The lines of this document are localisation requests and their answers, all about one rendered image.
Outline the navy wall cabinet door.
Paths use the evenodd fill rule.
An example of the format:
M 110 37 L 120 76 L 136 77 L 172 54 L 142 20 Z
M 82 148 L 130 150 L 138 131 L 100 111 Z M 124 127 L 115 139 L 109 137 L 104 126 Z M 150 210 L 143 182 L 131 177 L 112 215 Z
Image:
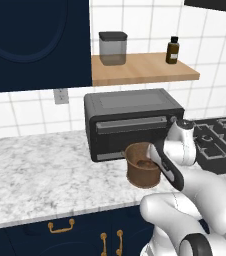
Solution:
M 91 84 L 89 0 L 0 0 L 0 92 Z

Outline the navy base cabinet door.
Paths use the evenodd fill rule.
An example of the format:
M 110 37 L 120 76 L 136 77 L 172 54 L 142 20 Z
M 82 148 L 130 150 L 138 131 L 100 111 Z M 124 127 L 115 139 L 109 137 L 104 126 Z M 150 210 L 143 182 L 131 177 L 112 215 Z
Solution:
M 46 239 L 43 242 L 11 244 L 16 256 L 101 256 L 103 251 L 100 235 L 89 237 L 88 234 L 63 239 Z M 106 245 L 107 256 L 111 256 L 107 241 Z
M 150 241 L 154 226 L 146 222 L 139 206 L 125 207 L 111 211 L 111 255 L 119 248 L 117 231 L 123 230 L 122 256 L 140 256 L 143 247 Z

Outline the black toaster oven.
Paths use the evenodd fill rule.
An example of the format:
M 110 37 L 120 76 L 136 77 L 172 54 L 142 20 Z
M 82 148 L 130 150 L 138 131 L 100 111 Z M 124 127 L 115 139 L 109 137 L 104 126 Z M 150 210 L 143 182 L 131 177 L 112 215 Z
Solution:
M 163 88 L 89 93 L 84 96 L 86 135 L 94 162 L 121 159 L 133 143 L 165 138 L 171 125 L 182 119 L 184 108 Z M 165 116 L 165 128 L 99 134 L 98 122 Z

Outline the brown bottle with black cap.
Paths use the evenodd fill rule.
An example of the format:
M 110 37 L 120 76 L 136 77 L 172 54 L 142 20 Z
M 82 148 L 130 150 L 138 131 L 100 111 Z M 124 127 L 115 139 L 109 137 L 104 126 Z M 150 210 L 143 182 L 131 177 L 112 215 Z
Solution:
M 172 36 L 171 41 L 168 43 L 168 46 L 167 46 L 166 62 L 168 64 L 176 64 L 178 59 L 178 53 L 179 53 L 178 37 Z

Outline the navy drawer front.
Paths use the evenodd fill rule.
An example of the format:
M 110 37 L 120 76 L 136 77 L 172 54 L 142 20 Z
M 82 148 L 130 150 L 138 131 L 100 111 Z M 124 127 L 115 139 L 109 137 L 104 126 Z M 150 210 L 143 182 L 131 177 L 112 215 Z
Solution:
M 53 222 L 55 229 L 67 228 L 71 218 L 75 220 L 73 230 L 60 234 L 51 234 L 49 232 L 48 222 Z M 63 239 L 65 237 L 81 236 L 82 234 L 98 231 L 104 232 L 109 226 L 109 214 L 107 212 L 97 212 L 9 227 L 6 229 L 6 233 L 13 244 L 19 244 L 35 241 L 43 242 L 46 239 L 54 238 Z

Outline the black range hood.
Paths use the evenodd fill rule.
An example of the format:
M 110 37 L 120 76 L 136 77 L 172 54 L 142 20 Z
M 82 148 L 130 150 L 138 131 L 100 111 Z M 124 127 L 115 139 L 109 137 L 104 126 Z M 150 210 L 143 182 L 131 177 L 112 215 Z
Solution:
M 186 6 L 226 12 L 226 0 L 184 0 Z

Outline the wooden wall shelf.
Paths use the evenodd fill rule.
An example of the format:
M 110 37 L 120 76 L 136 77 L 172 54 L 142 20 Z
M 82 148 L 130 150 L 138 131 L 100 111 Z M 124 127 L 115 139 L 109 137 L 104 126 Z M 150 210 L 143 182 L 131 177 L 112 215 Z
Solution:
M 159 82 L 198 80 L 200 73 L 181 61 L 165 62 L 166 54 L 127 54 L 126 63 L 104 66 L 98 55 L 91 58 L 93 86 L 145 84 Z

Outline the grey jar with black lid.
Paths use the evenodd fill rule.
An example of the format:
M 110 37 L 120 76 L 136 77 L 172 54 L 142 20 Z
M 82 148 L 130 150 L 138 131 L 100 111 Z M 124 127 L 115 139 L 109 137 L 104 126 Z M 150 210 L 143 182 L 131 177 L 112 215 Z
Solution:
M 103 65 L 116 66 L 126 63 L 127 34 L 123 31 L 99 33 L 99 57 Z

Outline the black gas hob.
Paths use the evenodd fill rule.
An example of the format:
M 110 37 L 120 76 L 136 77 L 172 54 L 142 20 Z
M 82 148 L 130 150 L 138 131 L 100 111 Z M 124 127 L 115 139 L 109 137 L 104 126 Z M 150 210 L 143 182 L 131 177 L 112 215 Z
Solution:
M 194 120 L 197 163 L 215 174 L 226 174 L 226 117 Z

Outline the grey wall outlet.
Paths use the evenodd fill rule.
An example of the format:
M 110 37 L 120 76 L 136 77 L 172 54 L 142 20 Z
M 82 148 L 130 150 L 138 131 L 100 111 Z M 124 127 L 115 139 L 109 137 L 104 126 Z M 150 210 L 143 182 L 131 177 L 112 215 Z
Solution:
M 54 101 L 55 101 L 56 105 L 69 103 L 69 96 L 68 96 L 67 88 L 54 89 L 53 93 L 54 93 Z

